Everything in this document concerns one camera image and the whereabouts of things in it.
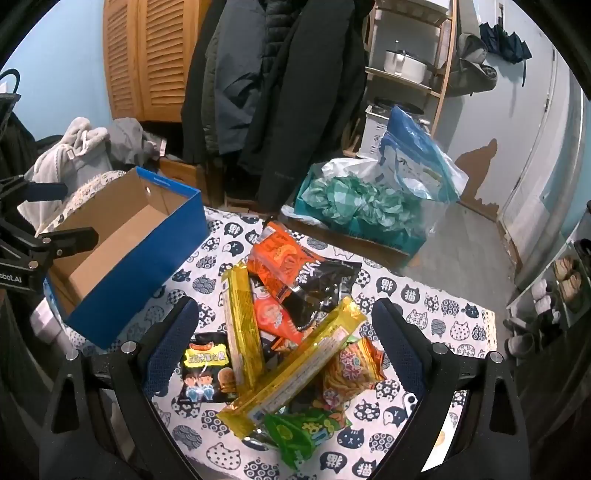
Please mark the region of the green bean snack bag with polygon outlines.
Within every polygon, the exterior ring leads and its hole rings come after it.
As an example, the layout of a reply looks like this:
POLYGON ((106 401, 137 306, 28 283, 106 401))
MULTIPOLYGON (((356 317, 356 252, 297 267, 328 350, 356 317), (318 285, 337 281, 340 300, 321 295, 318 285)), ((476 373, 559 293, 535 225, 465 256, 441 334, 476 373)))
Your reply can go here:
POLYGON ((267 414, 263 426, 293 470, 311 459, 318 446, 351 425, 342 411, 308 408, 297 413, 267 414))

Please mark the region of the blue clear plastic bag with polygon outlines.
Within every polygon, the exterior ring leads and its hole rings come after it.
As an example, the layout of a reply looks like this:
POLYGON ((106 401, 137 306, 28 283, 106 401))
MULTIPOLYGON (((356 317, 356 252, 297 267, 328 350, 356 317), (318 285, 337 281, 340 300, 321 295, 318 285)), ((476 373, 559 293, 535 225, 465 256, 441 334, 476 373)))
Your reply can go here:
POLYGON ((420 200, 456 203, 469 177, 430 135, 398 106, 380 144, 377 179, 420 200))

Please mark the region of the dark umbrella on wall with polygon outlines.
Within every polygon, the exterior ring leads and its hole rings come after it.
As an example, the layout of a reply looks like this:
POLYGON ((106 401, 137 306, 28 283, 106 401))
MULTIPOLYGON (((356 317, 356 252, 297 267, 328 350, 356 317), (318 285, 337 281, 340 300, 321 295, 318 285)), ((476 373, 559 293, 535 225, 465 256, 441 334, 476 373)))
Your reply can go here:
POLYGON ((521 86, 525 86, 527 78, 527 61, 533 55, 529 46, 516 33, 508 34, 502 26, 481 23, 480 36, 490 55, 497 60, 503 73, 517 73, 517 66, 522 67, 521 86))

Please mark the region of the long gold biscuit pack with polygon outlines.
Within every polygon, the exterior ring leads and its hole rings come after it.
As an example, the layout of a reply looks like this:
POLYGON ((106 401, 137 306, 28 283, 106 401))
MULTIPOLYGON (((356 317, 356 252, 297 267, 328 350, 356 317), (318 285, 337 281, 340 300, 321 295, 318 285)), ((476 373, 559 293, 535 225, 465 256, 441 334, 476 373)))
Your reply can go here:
POLYGON ((276 369, 256 388, 217 413, 229 431, 242 440, 263 424, 264 417, 287 405, 345 345, 366 320, 360 306, 346 296, 276 369))

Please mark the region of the orange green snack bag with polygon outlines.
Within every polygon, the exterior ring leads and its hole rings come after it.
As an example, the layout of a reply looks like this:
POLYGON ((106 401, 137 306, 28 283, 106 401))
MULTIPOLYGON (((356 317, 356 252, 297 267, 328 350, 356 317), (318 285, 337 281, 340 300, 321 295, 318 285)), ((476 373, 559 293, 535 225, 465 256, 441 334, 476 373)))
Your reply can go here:
POLYGON ((366 337, 346 345, 322 369, 322 399, 331 409, 384 381, 384 352, 366 337))

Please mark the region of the orange black noodle snack bag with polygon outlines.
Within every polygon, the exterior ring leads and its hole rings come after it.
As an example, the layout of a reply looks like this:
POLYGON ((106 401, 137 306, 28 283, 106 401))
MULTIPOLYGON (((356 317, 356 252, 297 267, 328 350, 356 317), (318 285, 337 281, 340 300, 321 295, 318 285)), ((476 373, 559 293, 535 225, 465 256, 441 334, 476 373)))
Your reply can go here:
POLYGON ((353 294, 361 264, 322 257, 297 243, 283 224, 269 221, 250 250, 247 269, 304 331, 353 294))

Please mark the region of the wooden louvered cabinet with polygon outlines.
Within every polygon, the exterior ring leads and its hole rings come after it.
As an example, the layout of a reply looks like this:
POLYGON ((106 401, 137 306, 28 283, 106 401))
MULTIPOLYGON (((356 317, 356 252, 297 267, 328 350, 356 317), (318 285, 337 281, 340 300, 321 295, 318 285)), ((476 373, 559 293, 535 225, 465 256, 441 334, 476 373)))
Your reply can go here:
POLYGON ((103 57, 113 118, 178 122, 209 1, 106 0, 103 57))

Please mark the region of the wooden shelf rack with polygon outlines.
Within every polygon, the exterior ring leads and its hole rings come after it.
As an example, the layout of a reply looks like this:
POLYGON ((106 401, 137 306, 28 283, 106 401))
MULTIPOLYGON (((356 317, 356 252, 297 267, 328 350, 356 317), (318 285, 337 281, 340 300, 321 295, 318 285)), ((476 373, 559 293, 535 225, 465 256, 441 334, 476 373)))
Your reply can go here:
POLYGON ((344 133, 348 157, 378 152, 390 109, 407 108, 429 133, 449 95, 459 27, 458 1, 377 1, 363 24, 368 54, 362 113, 344 133))

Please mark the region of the orange red snack bag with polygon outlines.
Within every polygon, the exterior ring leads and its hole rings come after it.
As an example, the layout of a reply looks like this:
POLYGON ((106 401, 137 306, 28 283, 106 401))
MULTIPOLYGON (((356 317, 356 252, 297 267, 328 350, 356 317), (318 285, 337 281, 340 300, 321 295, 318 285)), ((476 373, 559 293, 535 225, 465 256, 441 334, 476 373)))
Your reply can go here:
POLYGON ((252 288, 254 317, 260 330, 300 345, 304 334, 297 330, 290 314, 264 287, 252 288))

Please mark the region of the teal box with bags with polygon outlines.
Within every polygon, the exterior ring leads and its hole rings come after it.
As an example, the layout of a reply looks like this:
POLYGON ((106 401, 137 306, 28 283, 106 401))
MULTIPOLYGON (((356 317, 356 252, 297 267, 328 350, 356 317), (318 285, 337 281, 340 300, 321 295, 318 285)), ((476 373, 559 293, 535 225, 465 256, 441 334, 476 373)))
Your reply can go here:
POLYGON ((413 256, 427 240, 421 200, 377 181, 370 175, 377 165, 342 157, 311 166, 294 195, 294 214, 413 256))

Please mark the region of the blue cardboard box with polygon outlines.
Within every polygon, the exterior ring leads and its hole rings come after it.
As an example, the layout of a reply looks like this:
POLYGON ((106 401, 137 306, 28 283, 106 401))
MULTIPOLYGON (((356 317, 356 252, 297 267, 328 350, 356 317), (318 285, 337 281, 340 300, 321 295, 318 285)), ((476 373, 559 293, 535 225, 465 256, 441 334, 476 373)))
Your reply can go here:
POLYGON ((209 234, 200 191, 143 168, 108 183, 57 229, 82 227, 97 232, 97 245, 56 259, 44 293, 57 318, 100 349, 209 234))

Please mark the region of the black yellow snack bag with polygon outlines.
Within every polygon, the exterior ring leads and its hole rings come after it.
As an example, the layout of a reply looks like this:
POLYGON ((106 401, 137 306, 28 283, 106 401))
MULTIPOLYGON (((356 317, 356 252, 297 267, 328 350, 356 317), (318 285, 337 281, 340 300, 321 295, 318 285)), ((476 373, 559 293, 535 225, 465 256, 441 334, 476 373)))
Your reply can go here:
POLYGON ((238 396, 225 333, 195 334, 180 362, 181 404, 227 403, 238 396))

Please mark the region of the white pot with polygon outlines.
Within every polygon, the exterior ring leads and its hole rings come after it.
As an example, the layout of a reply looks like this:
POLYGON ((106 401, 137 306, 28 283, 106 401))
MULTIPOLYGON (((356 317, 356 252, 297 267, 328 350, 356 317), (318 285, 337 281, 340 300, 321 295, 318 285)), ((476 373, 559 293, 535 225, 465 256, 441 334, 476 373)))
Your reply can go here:
POLYGON ((427 74, 428 64, 405 50, 387 51, 384 71, 405 80, 422 83, 427 74))

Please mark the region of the grey white clothes pile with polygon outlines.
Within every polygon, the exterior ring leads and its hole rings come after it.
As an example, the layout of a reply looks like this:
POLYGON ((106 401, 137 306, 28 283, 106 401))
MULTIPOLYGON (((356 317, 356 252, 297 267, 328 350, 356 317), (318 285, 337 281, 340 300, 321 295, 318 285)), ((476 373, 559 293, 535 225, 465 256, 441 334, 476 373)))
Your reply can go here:
POLYGON ((108 127, 94 128, 85 117, 77 117, 65 134, 40 154, 24 178, 35 183, 62 183, 63 200, 25 201, 18 211, 40 235, 50 231, 126 167, 142 167, 165 153, 166 140, 147 132, 139 121, 124 117, 108 127))

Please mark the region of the shoe rack with shoes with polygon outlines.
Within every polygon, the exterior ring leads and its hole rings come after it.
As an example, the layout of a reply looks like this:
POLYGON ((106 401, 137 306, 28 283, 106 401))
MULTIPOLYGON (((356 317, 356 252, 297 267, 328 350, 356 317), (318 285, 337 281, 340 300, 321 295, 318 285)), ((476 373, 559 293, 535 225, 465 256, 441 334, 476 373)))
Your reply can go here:
POLYGON ((521 364, 590 312, 590 208, 541 273, 507 306, 507 354, 521 364))

